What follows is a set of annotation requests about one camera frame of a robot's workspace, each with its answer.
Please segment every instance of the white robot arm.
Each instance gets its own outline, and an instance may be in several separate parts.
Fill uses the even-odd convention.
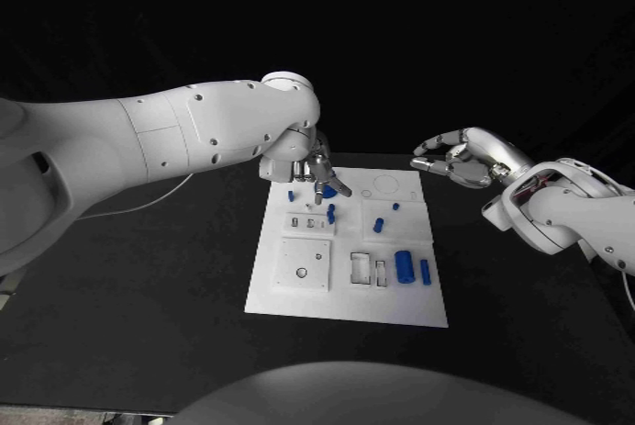
[[[453,145],[446,162],[421,157],[443,145]],[[499,229],[513,228],[535,249],[555,254],[584,240],[616,269],[635,274],[635,192],[594,167],[572,159],[535,164],[482,128],[427,140],[415,156],[415,168],[447,175],[460,185],[503,183],[506,190],[483,215]]]
[[[287,72],[263,83],[194,84],[126,99],[0,99],[0,276],[122,190],[258,156],[263,178],[317,182],[317,202],[325,185],[351,196],[333,177],[319,115],[313,85]]]

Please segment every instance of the table surface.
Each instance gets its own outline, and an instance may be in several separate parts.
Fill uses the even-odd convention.
[[[333,160],[410,169],[405,155]],[[595,423],[635,421],[635,346],[584,255],[548,256],[495,228],[482,206],[497,186],[421,176],[450,329],[247,314],[270,191],[257,173],[257,161],[201,173],[153,207],[74,224],[0,312],[0,403],[173,413],[248,375],[353,360],[469,377]]]

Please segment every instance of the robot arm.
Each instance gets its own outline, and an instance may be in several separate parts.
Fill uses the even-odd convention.
[[[0,276],[41,255],[89,208],[126,188],[258,156],[266,179],[292,182],[297,162],[310,166],[320,185],[330,183],[319,114],[310,82],[283,72],[263,83],[194,84],[126,99],[0,100]],[[47,160],[44,170],[35,154]]]
[[[618,270],[635,274],[633,190],[572,159],[535,164],[486,129],[437,136],[417,147],[415,156],[444,144],[454,145],[447,162],[415,157],[411,164],[472,188],[489,186],[493,180],[503,183],[503,194],[483,207],[499,229],[513,228],[528,244],[549,254],[584,240]]]

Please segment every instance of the white board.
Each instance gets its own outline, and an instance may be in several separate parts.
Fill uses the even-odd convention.
[[[253,283],[245,311],[307,318],[348,319],[391,324],[447,327],[440,274],[434,258],[433,229],[424,201],[420,173],[415,171],[335,168],[338,177],[353,190],[353,196],[338,195],[315,205],[315,184],[271,184],[270,201],[256,256]],[[294,191],[294,202],[289,201]],[[326,216],[335,204],[335,230],[292,229],[290,214]],[[376,218],[384,218],[384,231],[374,231]],[[300,239],[293,261],[290,239]],[[329,266],[319,241],[330,242]],[[398,280],[395,252],[411,251],[415,282]],[[371,285],[352,285],[353,252],[368,253]],[[428,260],[433,285],[424,285],[420,261]],[[387,287],[378,286],[376,262],[385,261]],[[329,267],[326,287],[323,268]],[[294,276],[300,269],[304,278]],[[279,284],[284,274],[286,280]],[[316,279],[310,285],[307,278]]]

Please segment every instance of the robotic hand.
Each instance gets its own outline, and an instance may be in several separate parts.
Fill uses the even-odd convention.
[[[453,145],[447,161],[420,157]],[[496,133],[482,128],[451,131],[415,149],[412,166],[447,175],[469,188],[493,180],[503,194],[483,207],[502,230],[513,228],[529,245],[555,254],[575,242],[588,243],[620,271],[635,274],[635,191],[574,159],[533,163]]]
[[[317,203],[325,185],[351,196],[333,175],[319,116],[313,85],[289,72],[263,83],[192,84],[126,99],[0,99],[0,276],[126,188],[258,156],[263,178],[317,182]]]

